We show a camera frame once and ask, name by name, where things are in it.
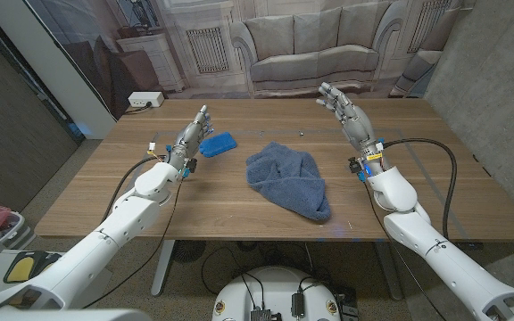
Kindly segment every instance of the wire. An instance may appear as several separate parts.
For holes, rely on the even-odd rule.
[[[122,282],[120,282],[119,284],[114,286],[110,291],[108,291],[107,293],[103,294],[100,298],[98,298],[98,299],[88,303],[86,306],[83,307],[83,309],[86,309],[86,308],[90,307],[91,305],[93,305],[93,304],[97,303],[98,301],[104,299],[110,293],[116,291],[116,289],[118,289],[121,285],[125,284],[126,281],[128,281],[132,276],[134,276],[136,273],[138,273],[142,268],[144,268],[146,266],[146,264],[148,264],[148,262],[150,262],[150,260],[152,260],[153,256],[158,252],[160,247],[162,247],[162,243],[164,241],[164,236],[166,235],[166,232],[168,232],[168,227],[170,226],[171,219],[174,217],[174,212],[176,212],[176,205],[178,204],[179,190],[181,189],[183,182],[184,182],[184,178],[182,178],[179,181],[178,190],[176,191],[176,200],[174,201],[174,208],[171,211],[170,219],[168,220],[168,224],[166,225],[166,228],[164,229],[164,233],[162,234],[162,239],[158,243],[158,246],[156,246],[156,249],[152,252],[152,255],[150,255],[150,257],[146,260],[146,262],[144,262],[139,268],[137,268],[134,272],[132,272],[132,274],[130,274],[124,280],[122,280]]]
[[[252,276],[247,272],[245,272],[244,274],[254,278],[257,282],[259,282],[259,285],[261,286],[261,309],[264,310],[265,309],[265,289],[263,288],[263,283],[261,283],[261,281],[257,277]]]
[[[304,248],[307,250],[307,256],[309,257],[309,264],[311,264],[311,272],[314,272],[314,267],[312,266],[312,259],[311,259],[311,253],[309,252],[309,246],[307,246],[307,243],[304,243]]]
[[[122,188],[122,185],[124,184],[124,181],[130,175],[130,173],[132,173],[134,171],[134,169],[136,169],[138,166],[144,164],[145,162],[153,161],[153,160],[158,160],[158,158],[156,156],[152,156],[152,157],[148,157],[146,159],[143,159],[143,160],[139,161],[138,163],[136,163],[134,166],[132,166],[126,172],[126,174],[124,174],[124,176],[122,177],[122,179],[118,183],[118,186],[116,186],[116,190],[114,191],[114,194],[112,195],[111,201],[108,203],[108,207],[106,207],[106,212],[103,215],[103,219],[101,219],[101,221],[100,221],[101,223],[103,223],[106,220],[106,218],[108,218],[108,216],[110,215],[111,210],[112,210],[112,205],[114,204],[114,201],[116,201],[116,196],[118,195],[118,192]]]
[[[444,149],[445,152],[450,156],[450,161],[452,161],[452,177],[450,179],[450,186],[447,190],[447,196],[445,197],[445,205],[444,205],[444,216],[442,217],[442,231],[444,233],[444,237],[449,240],[449,236],[447,233],[447,218],[450,214],[450,206],[452,204],[453,190],[455,189],[455,179],[457,178],[457,161],[455,160],[455,155],[452,150],[447,147],[445,144],[442,144],[433,139],[427,138],[404,138],[398,139],[392,142],[384,143],[384,148],[390,147],[395,144],[401,143],[409,143],[409,142],[417,142],[417,143],[429,143],[440,146]]]
[[[301,282],[299,282],[299,287],[296,289],[297,292],[303,293],[303,282],[308,279],[314,279],[312,276],[305,276],[301,279]]]
[[[137,108],[135,110],[132,110],[132,111],[124,111],[123,115],[135,114],[135,113],[138,113],[139,111],[145,111],[145,110],[150,109],[150,108],[153,108],[152,107],[152,102],[148,102],[148,103],[146,103],[145,106],[139,107],[139,108]]]
[[[376,213],[376,209],[374,208],[374,203],[372,202],[372,195],[370,195],[370,190],[368,189],[368,186],[366,185],[366,183],[364,183],[364,188],[366,188],[366,193],[368,194],[368,198],[370,200],[370,206],[372,207],[372,211],[374,212],[374,216],[376,217],[376,220],[378,221],[378,224],[380,225],[380,227],[382,227],[382,230],[384,230],[385,235],[388,237],[388,240],[390,240],[390,244],[392,244],[392,247],[394,248],[394,250],[396,251],[396,253],[400,257],[400,259],[402,260],[403,265],[408,269],[408,272],[410,272],[411,278],[414,279],[414,282],[416,282],[416,284],[418,285],[419,290],[422,292],[422,294],[424,294],[424,296],[426,297],[427,301],[429,302],[429,304],[431,304],[432,308],[434,308],[434,310],[437,313],[437,315],[443,321],[447,321],[447,320],[445,320],[445,317],[442,315],[442,313],[439,311],[439,309],[437,309],[435,304],[431,301],[431,299],[429,299],[429,297],[427,296],[426,291],[424,291],[424,288],[421,287],[421,285],[418,282],[418,279],[416,279],[416,276],[413,274],[413,272],[411,272],[411,269],[408,266],[408,263],[406,263],[406,261],[403,259],[402,255],[400,254],[400,251],[398,251],[398,248],[396,248],[396,245],[394,244],[394,240],[392,240],[392,237],[390,237],[390,234],[388,234],[388,232],[384,228],[384,225],[382,224],[382,222],[380,221],[380,218],[378,217],[378,214]]]
[[[257,306],[255,306],[255,300],[253,299],[251,290],[249,290],[249,285],[247,285],[247,282],[245,281],[245,278],[243,277],[243,275],[241,275],[241,279],[243,280],[243,283],[245,283],[245,287],[247,288],[247,291],[249,292],[249,297],[251,297],[251,303],[253,304],[253,309],[255,309]]]
[[[317,286],[317,285],[319,285],[319,282],[313,282],[311,285],[309,285],[309,286],[305,287],[305,288],[301,291],[301,293],[304,293],[307,289],[310,289],[310,288],[312,288],[313,286]]]
[[[292,246],[296,249],[299,249],[303,252],[303,261],[296,261],[291,255],[288,255],[284,251],[282,251],[282,247],[284,246]],[[314,271],[309,270],[311,265],[311,260],[307,261],[307,258],[310,257],[310,255],[307,254],[307,250],[304,246],[301,246],[297,243],[278,243],[275,242],[273,244],[267,244],[265,243],[258,243],[258,250],[260,254],[263,257],[264,265],[282,265],[282,266],[289,266],[291,268],[297,268],[300,270],[307,270],[311,274],[314,274]]]
[[[227,247],[227,246],[222,246],[222,247],[216,249],[215,251],[213,251],[212,253],[210,253],[210,255],[208,255],[207,258],[205,258],[203,260],[201,274],[202,274],[202,283],[203,283],[203,286],[205,287],[205,290],[207,290],[209,293],[214,294],[214,295],[218,295],[218,293],[213,291],[212,289],[210,289],[210,287],[207,285],[207,283],[205,282],[205,276],[203,275],[203,271],[205,268],[205,263],[207,263],[207,260],[211,256],[213,256],[215,253],[217,253],[218,251],[221,251],[221,250],[227,250],[229,252],[229,254],[231,254],[231,258],[233,258],[237,267],[240,269],[243,269],[241,267],[241,265],[239,264],[239,262],[237,261],[236,256],[233,254],[233,251],[231,249],[229,249],[229,247]],[[259,285],[261,286],[261,309],[265,309],[265,289],[263,288],[263,283],[257,277],[252,276],[247,272],[242,272],[241,278],[243,279],[244,283],[245,283],[245,279],[243,278],[243,275],[250,276],[253,279],[255,279],[257,282],[259,282]],[[245,283],[245,286],[247,287],[247,291],[249,292],[249,295],[251,296],[251,300],[253,301],[253,296],[251,295],[251,291],[249,291],[249,286],[247,285],[247,283]]]

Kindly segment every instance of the wooden table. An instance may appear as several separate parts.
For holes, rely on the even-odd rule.
[[[424,100],[355,100],[378,136],[391,141],[426,137],[447,144],[458,161],[449,232],[454,241],[514,242],[514,203]],[[81,237],[99,223],[122,175],[145,157],[173,144],[177,132],[207,104],[216,133],[229,131],[237,148],[205,158],[181,188],[167,239],[376,241],[386,237],[362,183],[347,168],[358,155],[333,114],[314,99],[168,100],[161,108],[124,116],[36,227],[41,236]],[[326,180],[332,210],[326,222],[304,218],[265,200],[245,180],[245,160],[271,141],[310,152]],[[385,154],[418,191],[441,231],[451,163],[431,144],[395,145]],[[142,171],[153,166],[146,164]],[[161,236],[171,206],[142,236]]]

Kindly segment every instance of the concrete wall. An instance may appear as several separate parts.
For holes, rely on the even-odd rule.
[[[514,200],[514,1],[477,0],[460,12],[424,97]],[[514,286],[513,245],[469,255]],[[435,282],[427,289],[435,301],[452,298]],[[411,303],[414,320],[436,319],[415,292]],[[471,319],[460,304],[439,305],[448,320]]]

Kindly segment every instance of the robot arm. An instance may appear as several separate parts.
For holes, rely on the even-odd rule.
[[[514,320],[514,288],[495,279],[431,226],[413,186],[386,160],[362,109],[327,83],[319,91],[327,100],[318,99],[317,103],[335,113],[344,135],[361,153],[361,173],[374,191],[376,203],[393,212],[384,217],[386,232],[422,257],[476,320]]]
[[[156,221],[160,207],[170,199],[169,185],[178,181],[199,144],[212,132],[206,112],[204,106],[178,134],[166,162],[158,162],[138,177],[100,226],[39,276],[0,292],[0,309],[68,309],[114,254]]]
[[[384,156],[384,147],[377,141],[372,124],[362,108],[352,104],[344,93],[327,83],[322,83],[319,91],[327,101],[317,99],[317,103],[335,113],[336,119],[343,125],[344,136],[361,153],[358,162],[374,191],[378,206],[393,211],[418,209],[424,220],[430,222],[418,203],[416,190],[398,168],[390,166]]]

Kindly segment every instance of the power strip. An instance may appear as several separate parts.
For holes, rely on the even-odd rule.
[[[164,101],[164,95],[162,92],[134,92],[128,101],[132,107],[145,107],[147,103],[151,103],[152,107],[160,107]]]

